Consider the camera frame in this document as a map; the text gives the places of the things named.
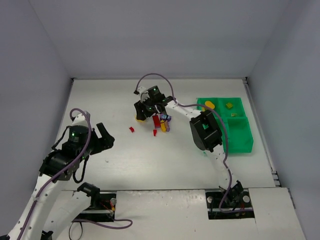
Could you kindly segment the pale yellow curved lego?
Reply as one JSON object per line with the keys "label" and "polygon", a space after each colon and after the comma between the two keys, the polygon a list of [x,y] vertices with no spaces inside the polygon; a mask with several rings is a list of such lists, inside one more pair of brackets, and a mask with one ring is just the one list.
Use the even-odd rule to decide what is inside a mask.
{"label": "pale yellow curved lego", "polygon": [[138,119],[137,115],[135,115],[134,118],[138,123],[145,123],[146,122],[146,119],[144,119],[144,120]]}

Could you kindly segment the orange yellow curved lego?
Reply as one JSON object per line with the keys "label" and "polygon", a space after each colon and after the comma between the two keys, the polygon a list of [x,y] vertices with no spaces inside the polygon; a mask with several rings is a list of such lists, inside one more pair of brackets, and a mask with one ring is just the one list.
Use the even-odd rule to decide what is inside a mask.
{"label": "orange yellow curved lego", "polygon": [[205,101],[204,105],[211,108],[211,109],[215,109],[215,107],[216,107],[215,104],[209,100]]}

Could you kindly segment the lime square lego brick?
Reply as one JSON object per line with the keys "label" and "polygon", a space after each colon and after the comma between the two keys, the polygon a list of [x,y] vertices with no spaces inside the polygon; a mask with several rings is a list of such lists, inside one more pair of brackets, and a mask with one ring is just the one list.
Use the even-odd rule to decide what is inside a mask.
{"label": "lime square lego brick", "polygon": [[234,105],[231,102],[228,102],[225,106],[227,109],[232,109],[234,107]]}

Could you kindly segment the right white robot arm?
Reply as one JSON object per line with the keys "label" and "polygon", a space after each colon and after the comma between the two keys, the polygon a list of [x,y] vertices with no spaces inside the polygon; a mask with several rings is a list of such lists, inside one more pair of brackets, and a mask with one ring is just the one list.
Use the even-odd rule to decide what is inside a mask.
{"label": "right white robot arm", "polygon": [[140,86],[134,90],[134,94],[140,98],[134,104],[136,119],[139,121],[154,114],[166,114],[168,109],[188,119],[194,144],[206,152],[215,168],[219,188],[223,192],[222,200],[230,203],[237,201],[243,193],[243,187],[228,166],[227,147],[223,145],[223,132],[226,128],[223,124],[218,124],[213,110],[206,107],[205,111],[200,111],[193,109],[191,105],[183,105],[173,96],[161,93],[158,86],[149,89]]}

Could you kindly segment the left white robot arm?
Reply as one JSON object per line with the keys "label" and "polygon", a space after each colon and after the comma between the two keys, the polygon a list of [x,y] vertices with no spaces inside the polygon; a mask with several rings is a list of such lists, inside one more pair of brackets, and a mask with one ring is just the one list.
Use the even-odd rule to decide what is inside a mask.
{"label": "left white robot arm", "polygon": [[81,178],[71,200],[54,214],[50,213],[66,183],[75,180],[80,164],[87,164],[90,156],[111,149],[115,141],[103,123],[92,128],[89,117],[82,113],[72,117],[72,124],[64,133],[68,133],[67,141],[60,149],[57,145],[61,139],[51,147],[27,206],[14,228],[0,237],[2,240],[55,240],[68,222],[99,203],[100,189]]}

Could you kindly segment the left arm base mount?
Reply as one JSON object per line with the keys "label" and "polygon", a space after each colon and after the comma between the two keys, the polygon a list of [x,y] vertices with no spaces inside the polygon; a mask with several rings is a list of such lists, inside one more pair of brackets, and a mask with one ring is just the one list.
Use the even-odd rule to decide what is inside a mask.
{"label": "left arm base mount", "polygon": [[84,208],[75,220],[86,220],[98,223],[111,223],[115,220],[117,193],[101,191],[100,188],[93,184],[84,182],[81,184],[73,195],[82,193],[89,198],[89,206]]}

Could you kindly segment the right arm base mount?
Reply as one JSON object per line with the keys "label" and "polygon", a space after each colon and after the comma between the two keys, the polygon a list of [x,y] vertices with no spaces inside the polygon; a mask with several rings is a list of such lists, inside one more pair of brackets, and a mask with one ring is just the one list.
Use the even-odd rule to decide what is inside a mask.
{"label": "right arm base mount", "polygon": [[209,220],[239,220],[254,219],[255,213],[248,189],[244,189],[243,193],[233,203],[220,202],[224,194],[220,190],[206,190],[206,206]]}

